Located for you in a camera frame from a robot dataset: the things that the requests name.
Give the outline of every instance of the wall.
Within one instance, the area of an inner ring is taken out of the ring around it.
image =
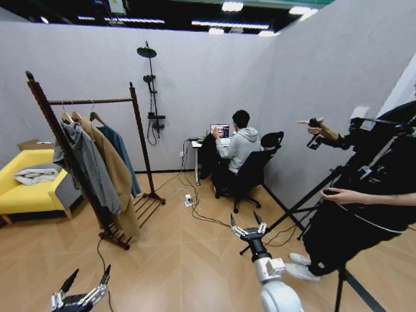
[[[296,121],[325,116],[345,132],[355,107],[376,116],[416,51],[415,16],[414,0],[337,0],[276,38],[258,128],[285,131],[266,184],[287,207],[351,155],[308,149]]]
[[[159,143],[148,144],[152,170],[180,168],[183,141],[204,135],[211,123],[231,124],[237,109],[249,111],[256,123],[272,60],[271,38],[2,23],[0,109],[14,109],[16,116],[2,120],[0,166],[15,155],[14,146],[23,137],[53,139],[26,85],[25,70],[32,71],[49,99],[129,97],[132,81],[147,126],[150,97],[142,77],[149,73],[149,64],[136,52],[145,40],[158,53],[153,59],[157,103],[159,114],[167,116]],[[89,115],[91,108],[83,105],[76,110]],[[102,104],[94,110],[123,136],[134,169],[145,170],[132,107]],[[57,115],[62,111],[55,109]],[[23,135],[12,135],[16,131]],[[190,153],[187,167],[193,166]]]
[[[384,102],[383,107],[377,116],[398,107],[403,103],[416,100],[416,53],[412,57],[408,67],[403,71],[402,76],[397,81],[393,91]]]
[[[14,13],[11,13],[10,11],[2,8],[0,6],[0,21],[21,21],[24,23],[28,23],[29,21],[27,19],[24,19],[21,16],[15,15]]]

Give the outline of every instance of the wooden clothes rack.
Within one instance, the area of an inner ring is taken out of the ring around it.
[[[125,103],[125,102],[131,102],[133,104],[133,110],[135,112],[135,118],[136,118],[136,124],[138,133],[140,136],[140,143],[142,145],[142,151],[143,151],[143,157],[144,162],[146,164],[146,171],[148,174],[149,179],[149,185],[150,185],[150,193],[149,194],[143,194],[142,197],[134,203],[136,205],[140,200],[147,198],[147,200],[144,201],[144,203],[136,210],[136,213],[138,210],[140,210],[144,204],[146,204],[149,200],[151,201],[151,205],[153,205],[154,202],[157,202],[156,207],[152,210],[152,212],[146,217],[146,219],[141,223],[140,228],[143,226],[143,224],[148,220],[148,218],[156,211],[156,209],[161,205],[164,205],[166,203],[166,200],[164,198],[159,197],[155,192],[155,187],[153,184],[153,178],[151,176],[151,170],[150,170],[150,162],[149,162],[149,155],[148,155],[148,149],[146,147],[146,141],[144,139],[144,132],[143,132],[143,126],[142,126],[142,120],[140,119],[140,111],[138,109],[138,102],[137,102],[137,96],[135,88],[133,87],[133,84],[130,83],[130,97],[126,99],[81,99],[81,100],[65,100],[65,101],[49,101],[46,98],[46,95],[44,94],[44,91],[42,90],[42,87],[40,84],[34,80],[33,74],[29,71],[26,71],[27,76],[27,84],[29,85],[29,88],[31,89],[33,96],[38,103],[41,111],[43,112],[50,128],[52,129],[53,134],[56,137],[57,142],[61,146],[65,160],[68,163],[68,166],[73,170],[73,174],[75,178],[78,180],[82,192],[84,196],[87,198],[87,200],[90,202],[98,220],[99,223],[103,227],[103,232],[99,234],[99,236],[102,239],[106,239],[119,247],[124,248],[125,250],[128,250],[130,248],[129,242],[131,240],[131,237],[125,237],[125,235],[117,230],[114,229],[114,224],[109,221],[108,218],[105,218],[105,213],[108,214],[108,209],[101,206],[99,203],[98,198],[95,196],[93,190],[91,189],[89,183],[87,182],[85,176],[83,175],[81,171],[81,167],[79,166],[75,155],[73,154],[73,151],[71,149],[71,146],[68,142],[68,140],[65,137],[65,134],[55,117],[55,114],[51,108],[52,105],[82,105],[82,104],[99,104],[99,103]],[[150,208],[150,206],[140,214],[138,219],[143,216],[143,214]]]

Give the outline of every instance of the gray coat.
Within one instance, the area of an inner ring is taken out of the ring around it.
[[[81,171],[90,184],[92,191],[98,197],[99,203],[103,207],[108,207],[110,212],[119,214],[121,211],[120,200],[96,145],[83,131],[79,123],[62,123],[61,127],[81,167]],[[53,162],[61,165],[72,174],[71,169],[66,164],[64,152],[58,144],[55,144]]]

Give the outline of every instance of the blanket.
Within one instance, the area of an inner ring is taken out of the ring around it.
[[[38,164],[21,169],[14,175],[14,179],[24,185],[34,185],[54,181],[61,170],[62,167],[56,164]]]

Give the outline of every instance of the wooden floor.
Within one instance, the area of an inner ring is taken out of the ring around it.
[[[155,174],[161,185],[174,174]],[[192,173],[188,178],[193,182]],[[138,176],[147,191],[146,176]],[[112,265],[109,288],[117,312],[203,312],[262,311],[258,283],[250,254],[238,251],[244,243],[226,227],[202,222],[183,208],[189,190],[177,180],[158,194],[167,199],[142,228],[141,236],[124,251],[101,242],[100,250]],[[256,210],[271,224],[283,211],[262,187],[253,190],[262,203]],[[231,198],[214,198],[210,181],[198,187],[201,214],[229,223]],[[239,226],[253,226],[255,207],[240,204]],[[279,230],[292,226],[286,220]],[[48,311],[49,296],[63,281],[80,268],[72,293],[83,293],[97,285],[103,268],[96,252],[99,228],[89,204],[74,212],[73,220],[56,218],[17,222],[0,229],[0,311]],[[287,261],[290,251],[304,252],[294,238],[281,248],[270,248],[274,257]],[[291,231],[275,241],[285,241]],[[414,311],[416,306],[416,232],[362,252],[348,269],[388,311]],[[325,276],[320,283],[291,278],[283,281],[299,294],[307,312],[333,311],[337,274]],[[102,300],[94,311],[110,311]],[[341,311],[371,311],[356,292],[345,283]]]

